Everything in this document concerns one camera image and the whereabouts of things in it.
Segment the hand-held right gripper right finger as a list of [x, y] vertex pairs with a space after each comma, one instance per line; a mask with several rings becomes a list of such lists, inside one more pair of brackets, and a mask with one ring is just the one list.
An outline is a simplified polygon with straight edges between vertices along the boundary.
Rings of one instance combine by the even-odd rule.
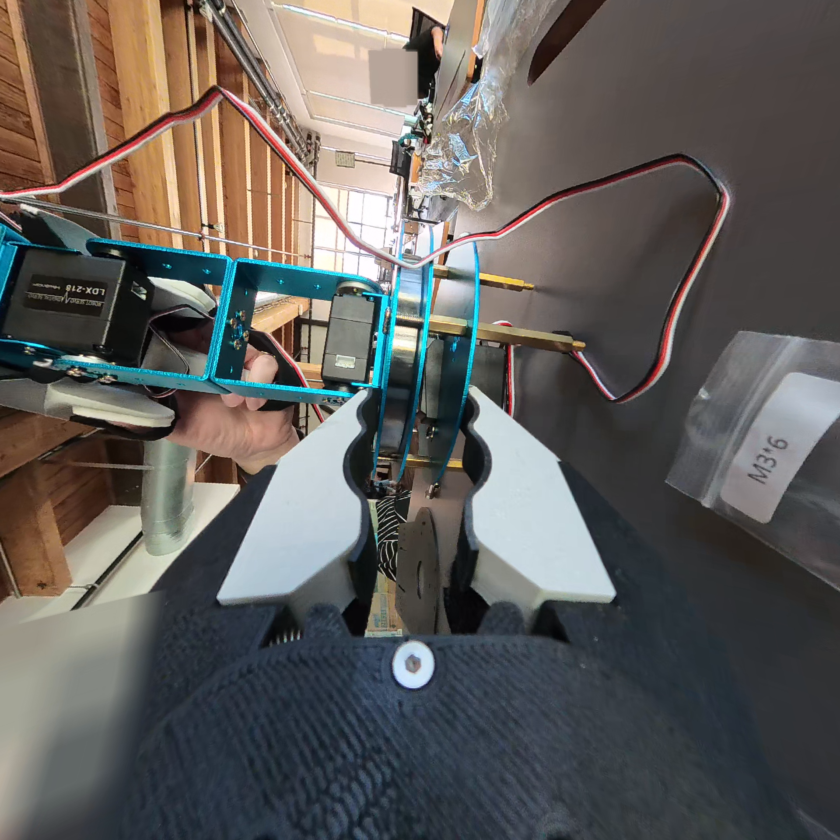
[[481, 603], [513, 604], [532, 623], [546, 602], [612, 602], [557, 456], [473, 385], [461, 431], [472, 487], [450, 570], [450, 624], [477, 625]]

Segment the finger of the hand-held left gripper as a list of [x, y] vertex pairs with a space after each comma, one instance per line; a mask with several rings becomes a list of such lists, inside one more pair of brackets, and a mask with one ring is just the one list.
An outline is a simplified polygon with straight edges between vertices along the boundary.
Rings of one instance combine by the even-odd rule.
[[173, 408], [130, 388], [99, 382], [47, 385], [43, 414], [144, 442], [168, 437], [177, 422]]

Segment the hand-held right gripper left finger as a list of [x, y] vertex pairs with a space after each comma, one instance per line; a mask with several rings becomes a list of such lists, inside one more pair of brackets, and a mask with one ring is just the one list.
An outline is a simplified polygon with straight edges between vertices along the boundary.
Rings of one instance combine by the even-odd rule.
[[280, 458], [219, 605], [279, 604], [303, 624], [311, 607], [331, 604], [364, 634], [378, 569], [365, 492], [379, 412], [377, 392], [357, 392]]

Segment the blue toy robot arm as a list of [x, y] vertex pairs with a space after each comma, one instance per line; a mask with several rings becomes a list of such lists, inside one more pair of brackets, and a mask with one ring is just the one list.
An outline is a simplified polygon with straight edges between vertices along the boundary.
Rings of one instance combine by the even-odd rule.
[[[412, 436], [425, 431], [432, 497], [455, 450], [468, 387], [477, 384], [476, 345], [490, 338], [477, 322], [477, 251], [456, 251], [467, 262], [448, 278], [464, 286], [466, 310], [436, 316], [424, 258], [398, 265], [384, 289], [335, 271], [100, 238], [22, 205], [15, 222], [2, 223], [2, 411], [82, 425], [43, 414], [46, 387], [99, 382], [149, 396], [173, 408], [176, 420], [177, 392], [292, 401], [296, 427], [305, 406], [333, 415], [357, 392], [377, 392], [373, 456], [389, 458], [400, 476]], [[150, 279], [184, 280], [215, 300], [203, 374], [140, 368]], [[252, 331], [273, 336], [308, 387], [244, 381]]]

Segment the clear plastic bag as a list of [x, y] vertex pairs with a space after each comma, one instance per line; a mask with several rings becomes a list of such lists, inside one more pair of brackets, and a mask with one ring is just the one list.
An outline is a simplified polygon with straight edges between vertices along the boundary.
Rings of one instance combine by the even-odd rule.
[[472, 211], [493, 196], [497, 137], [516, 72], [518, 2], [455, 2], [436, 78], [433, 127], [418, 189]]

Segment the dark desk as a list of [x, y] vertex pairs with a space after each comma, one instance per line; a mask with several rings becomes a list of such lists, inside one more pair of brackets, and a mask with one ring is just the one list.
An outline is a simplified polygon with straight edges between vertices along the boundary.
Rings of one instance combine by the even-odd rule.
[[838, 341], [838, 2], [605, 2], [506, 97], [494, 196], [458, 235], [684, 152], [731, 208], [645, 395], [604, 401], [566, 356], [517, 352], [517, 419], [563, 461], [604, 557], [652, 564], [726, 656], [774, 782], [838, 835], [838, 590], [666, 484], [690, 403], [740, 330]]

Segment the person's left hand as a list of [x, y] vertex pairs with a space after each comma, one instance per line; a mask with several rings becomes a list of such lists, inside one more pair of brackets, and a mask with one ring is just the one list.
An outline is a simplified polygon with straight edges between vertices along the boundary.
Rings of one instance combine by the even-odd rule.
[[[206, 354], [212, 325], [177, 332], [178, 343]], [[252, 333], [256, 345], [246, 351], [243, 380], [272, 384], [278, 372], [291, 371], [291, 357], [264, 332]], [[177, 420], [166, 440], [175, 445], [230, 458], [250, 476], [274, 465], [302, 440], [295, 428], [292, 406], [262, 411], [266, 400], [237, 393], [216, 395], [177, 392]]]

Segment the black white patterned object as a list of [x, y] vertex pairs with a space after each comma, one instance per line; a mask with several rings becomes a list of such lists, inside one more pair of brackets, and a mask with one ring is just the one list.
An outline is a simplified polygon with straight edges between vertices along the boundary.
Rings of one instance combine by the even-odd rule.
[[390, 581], [396, 581], [399, 531], [400, 526], [407, 522], [411, 495], [410, 490], [402, 490], [394, 496], [372, 502], [379, 572]]

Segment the black perforated round disc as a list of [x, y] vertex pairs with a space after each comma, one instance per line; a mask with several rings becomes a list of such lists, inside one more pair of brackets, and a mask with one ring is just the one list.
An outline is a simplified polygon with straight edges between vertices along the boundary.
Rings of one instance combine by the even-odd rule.
[[440, 567], [433, 513], [420, 508], [399, 526], [395, 559], [395, 609], [410, 635], [438, 630]]

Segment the multi-pane window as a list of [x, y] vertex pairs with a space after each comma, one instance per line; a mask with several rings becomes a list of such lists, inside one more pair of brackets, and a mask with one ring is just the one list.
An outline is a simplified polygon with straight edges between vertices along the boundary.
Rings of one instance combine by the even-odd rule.
[[[322, 190], [357, 236], [378, 249], [394, 244], [393, 196], [337, 185], [326, 185]], [[353, 245], [322, 206], [317, 204], [314, 213], [313, 267], [377, 280], [380, 268], [375, 259]]]

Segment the clear labelled screw bag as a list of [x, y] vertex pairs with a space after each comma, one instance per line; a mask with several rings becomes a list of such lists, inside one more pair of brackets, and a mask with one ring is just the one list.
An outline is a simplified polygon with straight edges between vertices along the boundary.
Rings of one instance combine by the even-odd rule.
[[839, 344], [740, 331], [693, 399], [667, 483], [839, 588]]

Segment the silver metal duct pipe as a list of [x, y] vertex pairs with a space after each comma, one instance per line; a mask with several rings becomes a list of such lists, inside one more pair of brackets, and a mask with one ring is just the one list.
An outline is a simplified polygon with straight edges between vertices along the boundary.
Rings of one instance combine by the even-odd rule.
[[143, 444], [141, 529], [147, 553], [161, 557], [181, 550], [194, 513], [196, 451], [167, 439]]

